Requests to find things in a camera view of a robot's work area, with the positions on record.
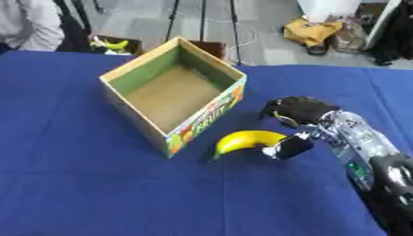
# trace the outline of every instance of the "black robotic glove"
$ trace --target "black robotic glove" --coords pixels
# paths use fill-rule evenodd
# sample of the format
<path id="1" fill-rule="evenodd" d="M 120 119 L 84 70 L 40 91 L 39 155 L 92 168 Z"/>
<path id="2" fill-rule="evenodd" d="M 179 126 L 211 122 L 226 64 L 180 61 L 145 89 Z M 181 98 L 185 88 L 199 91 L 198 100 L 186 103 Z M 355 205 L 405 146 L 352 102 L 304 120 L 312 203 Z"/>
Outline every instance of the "black robotic glove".
<path id="1" fill-rule="evenodd" d="M 327 112 L 340 110 L 310 97 L 287 97 L 269 101 L 261 111 L 260 118 L 277 117 L 283 124 L 293 128 L 299 125 L 317 124 Z"/>

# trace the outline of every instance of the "blue fabric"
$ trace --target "blue fabric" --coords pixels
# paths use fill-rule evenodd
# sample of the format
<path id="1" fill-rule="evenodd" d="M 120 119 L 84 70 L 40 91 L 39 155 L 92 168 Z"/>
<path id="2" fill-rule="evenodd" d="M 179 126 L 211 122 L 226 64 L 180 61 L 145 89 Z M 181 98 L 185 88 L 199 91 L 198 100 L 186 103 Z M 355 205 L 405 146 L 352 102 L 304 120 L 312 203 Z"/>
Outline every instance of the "blue fabric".
<path id="1" fill-rule="evenodd" d="M 322 142 L 285 162 L 254 150 L 203 163 L 227 133 L 294 131 L 257 120 L 269 99 L 313 96 L 356 112 L 412 153 L 413 72 L 240 67 L 245 99 L 165 159 L 103 97 L 98 76 L 127 57 L 0 57 L 0 235 L 380 236 Z"/>

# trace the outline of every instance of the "cardboard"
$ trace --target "cardboard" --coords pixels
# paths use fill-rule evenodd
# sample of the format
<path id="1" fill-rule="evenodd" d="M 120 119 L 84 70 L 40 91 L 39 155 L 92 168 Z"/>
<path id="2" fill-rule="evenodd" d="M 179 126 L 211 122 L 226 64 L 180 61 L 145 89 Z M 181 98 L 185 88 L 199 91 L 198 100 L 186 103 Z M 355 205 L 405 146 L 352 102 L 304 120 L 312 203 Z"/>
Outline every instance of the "cardboard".
<path id="1" fill-rule="evenodd" d="M 100 80 L 109 101 L 171 158 L 242 99 L 246 75 L 178 37 Z"/>

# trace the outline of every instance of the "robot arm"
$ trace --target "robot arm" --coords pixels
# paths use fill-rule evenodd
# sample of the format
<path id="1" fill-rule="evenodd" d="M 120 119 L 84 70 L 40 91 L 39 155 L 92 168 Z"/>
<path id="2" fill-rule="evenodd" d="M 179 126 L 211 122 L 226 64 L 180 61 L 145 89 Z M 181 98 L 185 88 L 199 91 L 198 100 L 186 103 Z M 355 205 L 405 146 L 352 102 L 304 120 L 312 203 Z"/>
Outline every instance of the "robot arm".
<path id="1" fill-rule="evenodd" d="M 267 156 L 287 159 L 311 148 L 311 140 L 323 139 L 383 229 L 413 235 L 413 161 L 383 134 L 355 113 L 308 97 L 272 100 L 261 112 L 265 116 L 304 130 L 263 148 Z M 299 148 L 291 152 L 289 146 Z"/>

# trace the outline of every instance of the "yellow banana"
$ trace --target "yellow banana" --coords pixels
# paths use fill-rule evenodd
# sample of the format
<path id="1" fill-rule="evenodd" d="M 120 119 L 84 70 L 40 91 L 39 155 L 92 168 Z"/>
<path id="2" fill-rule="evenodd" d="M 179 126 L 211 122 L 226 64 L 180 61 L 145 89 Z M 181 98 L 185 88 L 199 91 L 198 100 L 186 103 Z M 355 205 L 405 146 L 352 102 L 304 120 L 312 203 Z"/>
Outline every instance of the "yellow banana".
<path id="1" fill-rule="evenodd" d="M 221 138 L 216 146 L 213 160 L 218 160 L 223 154 L 244 148 L 255 148 L 258 144 L 267 147 L 274 146 L 281 139 L 285 138 L 279 133 L 264 130 L 245 130 L 235 132 Z"/>
<path id="2" fill-rule="evenodd" d="M 129 44 L 129 41 L 121 41 L 119 43 L 109 43 L 108 41 L 105 41 L 105 45 L 107 48 L 112 49 L 112 50 L 121 50 L 127 47 Z"/>

